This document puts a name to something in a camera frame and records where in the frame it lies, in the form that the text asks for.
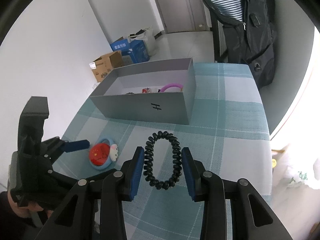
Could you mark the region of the person's left hand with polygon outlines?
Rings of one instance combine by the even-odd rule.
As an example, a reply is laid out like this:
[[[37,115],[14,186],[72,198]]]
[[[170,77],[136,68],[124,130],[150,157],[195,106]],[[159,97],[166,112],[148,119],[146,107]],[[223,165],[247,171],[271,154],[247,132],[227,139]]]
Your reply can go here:
[[[10,192],[7,191],[6,194],[6,200],[2,203],[2,211],[6,215],[30,218],[33,213],[44,211],[49,218],[53,213],[53,210],[44,209],[37,202],[29,201],[26,206],[18,206],[17,203],[13,201]]]

